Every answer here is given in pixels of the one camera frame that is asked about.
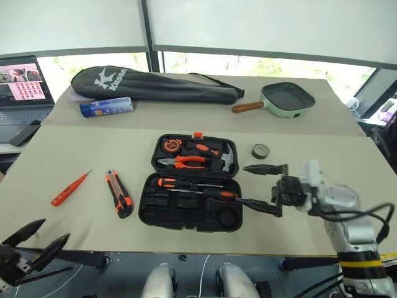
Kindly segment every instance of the orange screwdriver handle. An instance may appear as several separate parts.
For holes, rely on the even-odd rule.
[[[206,188],[203,190],[203,197],[212,197],[213,199],[221,201],[233,202],[238,198],[238,195],[231,191]]]
[[[71,183],[59,195],[57,195],[55,199],[51,201],[51,205],[55,207],[61,205],[76,190],[76,188],[79,187],[86,177],[87,174],[84,174],[79,179],[75,180],[75,182]]]
[[[190,187],[189,180],[175,179],[175,178],[159,178],[158,180],[159,187],[165,188],[175,188],[175,187]]]

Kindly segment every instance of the bag strap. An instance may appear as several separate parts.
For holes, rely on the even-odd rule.
[[[238,88],[238,87],[236,87],[236,86],[230,85],[230,84],[228,84],[228,83],[222,82],[222,81],[220,81],[219,79],[214,79],[214,78],[211,78],[210,76],[206,76],[205,74],[201,74],[201,73],[189,73],[189,74],[190,74],[190,75],[199,75],[199,76],[203,76],[204,78],[210,79],[211,81],[218,83],[218,84],[219,84],[220,86],[222,86],[222,87],[230,87],[230,88],[233,88],[233,89],[236,90],[236,92],[237,92],[237,99],[242,98],[242,97],[244,96],[244,90],[242,90],[242,89],[240,89],[240,88]]]

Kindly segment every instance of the desk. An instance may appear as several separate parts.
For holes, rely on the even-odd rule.
[[[322,220],[293,207],[285,207],[281,219],[244,208],[243,226],[232,233],[145,225],[137,209],[143,184],[154,172],[150,164],[154,146],[164,133],[191,132],[44,125],[0,184],[0,238],[30,221],[46,218],[38,236],[31,237],[25,247],[43,248],[69,232],[67,250],[334,255]],[[266,162],[288,163],[291,175],[298,174],[300,161],[318,159],[325,182],[353,187],[364,208],[386,201],[397,203],[397,177],[369,138],[232,132],[207,135],[235,141],[240,167],[258,163],[250,154],[251,148],[265,143],[271,150]],[[105,183],[105,172],[111,168],[119,172],[136,204],[126,219],[115,213]],[[92,173],[62,206],[50,205],[67,184],[89,169]],[[244,197],[270,201],[270,188],[277,178],[240,171],[235,180]],[[390,226],[397,226],[397,217]],[[392,228],[381,244],[381,253],[395,251],[396,240],[397,229]]]
[[[162,74],[164,76],[201,83],[213,82],[194,74]],[[267,109],[241,114],[231,112],[232,105],[139,101],[136,111],[118,116],[84,118],[79,103],[71,102],[69,87],[59,98],[44,125],[82,127],[113,127],[131,129],[179,130],[203,132],[257,132],[257,133],[314,133],[365,136],[349,109],[337,98],[324,79],[259,78],[214,76],[226,83],[245,89],[245,97],[238,104],[259,101],[261,89],[267,84],[291,81],[307,90],[316,105],[303,117],[278,118]]]

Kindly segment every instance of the laptop screen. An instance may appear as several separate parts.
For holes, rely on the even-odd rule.
[[[35,56],[0,58],[0,107],[53,104]]]

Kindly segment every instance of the metal bracket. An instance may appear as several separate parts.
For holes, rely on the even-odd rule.
[[[8,292],[11,289],[11,285],[6,283],[2,278],[0,278],[0,292]]]

